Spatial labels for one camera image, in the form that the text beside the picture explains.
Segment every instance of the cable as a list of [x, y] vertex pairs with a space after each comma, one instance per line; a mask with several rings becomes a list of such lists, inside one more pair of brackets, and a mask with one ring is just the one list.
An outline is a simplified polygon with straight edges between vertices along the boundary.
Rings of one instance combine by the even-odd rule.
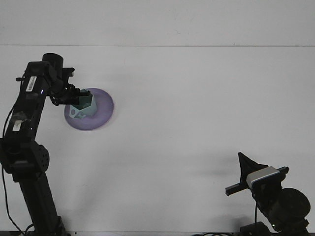
[[[14, 105], [13, 105], [13, 107], [11, 108], [11, 110], [10, 110], [8, 116], [7, 116], [6, 119], [5, 119], [4, 127], [3, 127], [3, 130], [2, 130], [2, 138], [4, 138], [5, 130], [6, 130], [6, 125], [7, 125], [8, 121], [9, 121], [9, 118], [10, 118], [11, 113], [12, 113], [13, 110], [14, 110], [15, 105], [16, 105], [16, 102], [14, 103]], [[1, 169], [1, 173], [2, 173], [2, 181], [3, 181], [4, 195], [5, 195], [6, 213], [7, 213], [8, 217], [9, 217], [10, 221], [11, 221], [12, 224], [18, 229], [18, 231], [19, 231], [22, 235], [26, 236], [27, 230], [30, 229], [30, 227], [32, 227], [32, 224], [27, 227], [27, 229], [25, 230], [25, 233], [24, 233], [24, 232], [17, 226], [17, 224], [14, 222], [14, 220], [11, 218], [10, 212], [9, 212], [8, 196], [7, 196], [7, 190], [6, 190], [6, 185], [5, 185], [4, 168], [3, 168], [3, 166], [2, 166], [2, 169]]]
[[192, 236], [205, 236], [205, 235], [211, 235], [211, 236], [235, 236], [233, 234], [230, 234], [230, 233], [204, 233], [204, 234], [195, 234], [195, 235], [192, 235]]
[[2, 181], [3, 181], [3, 188], [4, 188], [4, 194], [5, 194], [5, 206], [6, 206], [6, 213], [8, 214], [9, 219], [11, 220], [12, 224], [23, 234], [25, 235], [22, 230], [15, 224], [15, 222], [13, 221], [13, 219], [10, 216], [10, 212], [9, 212], [9, 206], [8, 206], [8, 196], [7, 196], [7, 192], [6, 192], [6, 186], [5, 186], [5, 180], [4, 180], [4, 168], [2, 166]]
[[256, 234], [258, 235], [258, 228], [257, 228], [257, 210], [258, 210], [258, 203], [256, 203], [256, 206], [255, 206], [255, 231], [256, 231]]
[[33, 224], [30, 224], [30, 225], [25, 229], [25, 231], [24, 231], [25, 235], [27, 235], [28, 230], [29, 230], [31, 227], [33, 227], [33, 226], [34, 226]]

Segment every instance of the white surface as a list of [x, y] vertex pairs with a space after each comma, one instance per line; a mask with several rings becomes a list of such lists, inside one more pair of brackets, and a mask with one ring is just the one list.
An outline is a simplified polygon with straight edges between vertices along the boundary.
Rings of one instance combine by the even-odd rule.
[[313, 0], [1, 0], [0, 44], [315, 45]]
[[[109, 123], [89, 132], [45, 105], [37, 141], [50, 152], [47, 175], [68, 230], [238, 231], [254, 213], [248, 190], [224, 193], [239, 181], [239, 151], [289, 166], [283, 186], [314, 204], [315, 48], [0, 46], [3, 121], [14, 78], [46, 52], [75, 67], [76, 86], [115, 102]], [[26, 226], [19, 186], [6, 179], [12, 216]], [[314, 232], [314, 211], [307, 219]], [[5, 213], [0, 229], [14, 229]]]

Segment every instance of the robotic arm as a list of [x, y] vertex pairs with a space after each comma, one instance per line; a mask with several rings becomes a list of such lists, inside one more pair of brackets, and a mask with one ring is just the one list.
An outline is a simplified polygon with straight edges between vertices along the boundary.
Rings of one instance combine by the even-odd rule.
[[0, 162], [20, 184], [35, 235], [65, 235], [45, 173], [49, 153], [35, 137], [47, 96], [54, 105], [77, 105], [80, 96], [90, 95], [68, 83], [73, 71], [63, 68], [63, 58], [57, 54], [44, 54], [42, 61], [29, 62], [22, 78], [16, 79], [21, 82], [19, 96], [0, 139]]
[[[280, 236], [309, 236], [304, 218], [311, 210], [306, 196], [294, 188], [282, 188], [281, 182], [288, 173], [288, 167], [275, 169], [261, 165], [238, 153], [241, 166], [240, 183], [225, 189], [229, 196], [244, 189], [252, 192], [259, 210], [269, 220]], [[241, 228], [245, 236], [270, 236], [268, 228], [262, 223]]]

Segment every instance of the barcode sticker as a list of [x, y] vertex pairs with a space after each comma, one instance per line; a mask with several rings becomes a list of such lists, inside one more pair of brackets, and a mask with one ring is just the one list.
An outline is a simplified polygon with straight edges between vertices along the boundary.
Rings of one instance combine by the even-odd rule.
[[31, 76], [29, 84], [26, 88], [26, 92], [32, 92], [33, 91], [36, 79], [37, 79], [37, 76]]

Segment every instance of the label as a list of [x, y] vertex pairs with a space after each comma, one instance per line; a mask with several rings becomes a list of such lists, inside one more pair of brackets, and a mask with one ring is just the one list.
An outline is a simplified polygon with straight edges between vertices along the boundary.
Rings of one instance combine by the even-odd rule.
[[32, 92], [33, 91], [36, 79], [37, 79], [37, 76], [31, 76], [29, 84], [26, 88], [26, 92]]
[[21, 120], [16, 120], [14, 122], [13, 131], [20, 131], [21, 124], [22, 124]]

